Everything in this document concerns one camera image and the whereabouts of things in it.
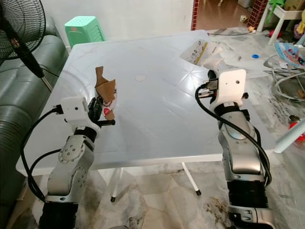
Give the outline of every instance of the white plastic table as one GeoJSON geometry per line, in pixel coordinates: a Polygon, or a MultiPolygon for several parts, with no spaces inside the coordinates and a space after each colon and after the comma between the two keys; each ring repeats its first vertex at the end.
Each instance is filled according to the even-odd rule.
{"type": "MultiPolygon", "coordinates": [[[[267,19],[267,16],[269,14],[269,11],[272,9],[272,5],[270,5],[269,3],[267,4],[264,13],[262,15],[262,19],[259,22],[259,25],[257,27],[257,31],[261,32],[263,31],[263,27],[265,24],[265,20],[267,19]]],[[[279,34],[279,32],[281,31],[282,25],[284,23],[285,20],[299,20],[302,19],[302,10],[297,10],[297,11],[285,11],[283,8],[277,6],[274,9],[273,14],[275,14],[280,20],[276,25],[276,28],[274,30],[274,33],[272,34],[268,44],[269,45],[273,45],[277,39],[277,36],[279,34]]]]}
{"type": "MultiPolygon", "coordinates": [[[[102,128],[91,169],[219,161],[223,150],[217,121],[194,98],[195,89],[207,79],[207,70],[179,57],[198,39],[208,41],[206,31],[75,45],[42,113],[67,96],[83,95],[89,102],[94,96],[95,67],[104,66],[103,76],[117,83],[116,125],[102,128]]],[[[245,100],[244,106],[261,132],[263,147],[274,149],[274,139],[250,102],[245,100]]],[[[50,115],[27,142],[29,165],[63,147],[69,135],[72,131],[64,115],[50,115]]],[[[56,163],[57,155],[51,155],[37,164],[33,174],[49,174],[56,163]]],[[[16,169],[26,175],[21,159],[16,169]]]]}

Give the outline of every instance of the gray sofa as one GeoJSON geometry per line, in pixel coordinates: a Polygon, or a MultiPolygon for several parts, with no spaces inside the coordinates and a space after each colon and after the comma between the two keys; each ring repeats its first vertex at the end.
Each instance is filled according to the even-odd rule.
{"type": "MultiPolygon", "coordinates": [[[[33,55],[44,68],[60,74],[68,53],[52,19],[47,20],[45,36],[33,55]]],[[[44,73],[55,85],[57,77],[44,73]]],[[[0,229],[5,228],[24,181],[24,176],[15,168],[20,143],[40,116],[49,96],[41,79],[20,59],[0,63],[0,229]]]]}

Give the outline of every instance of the torn cardboard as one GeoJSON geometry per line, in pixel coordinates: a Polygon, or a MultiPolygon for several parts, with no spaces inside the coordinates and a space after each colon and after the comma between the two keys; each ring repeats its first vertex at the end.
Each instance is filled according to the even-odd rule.
{"type": "Polygon", "coordinates": [[[116,100],[116,84],[115,80],[108,81],[103,75],[104,67],[96,67],[96,85],[95,90],[98,95],[103,99],[102,113],[107,120],[114,119],[113,109],[116,100]]]}

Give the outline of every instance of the electric fan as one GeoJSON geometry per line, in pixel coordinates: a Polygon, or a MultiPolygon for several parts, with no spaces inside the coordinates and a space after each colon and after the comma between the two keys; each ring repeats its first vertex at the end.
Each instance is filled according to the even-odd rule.
{"type": "Polygon", "coordinates": [[[20,58],[52,91],[31,53],[43,39],[45,23],[40,0],[0,0],[0,60],[20,58]]]}

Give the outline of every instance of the cardboard piece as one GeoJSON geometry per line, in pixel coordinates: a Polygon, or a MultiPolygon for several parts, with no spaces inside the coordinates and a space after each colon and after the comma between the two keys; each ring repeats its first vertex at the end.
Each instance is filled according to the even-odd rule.
{"type": "Polygon", "coordinates": [[[305,0],[287,0],[284,4],[284,10],[294,11],[294,10],[304,10],[305,0]]]}
{"type": "Polygon", "coordinates": [[[114,119],[114,106],[116,99],[116,89],[115,89],[115,80],[108,81],[103,75],[104,67],[96,67],[96,84],[95,90],[103,99],[103,109],[102,113],[107,120],[114,119]]]}

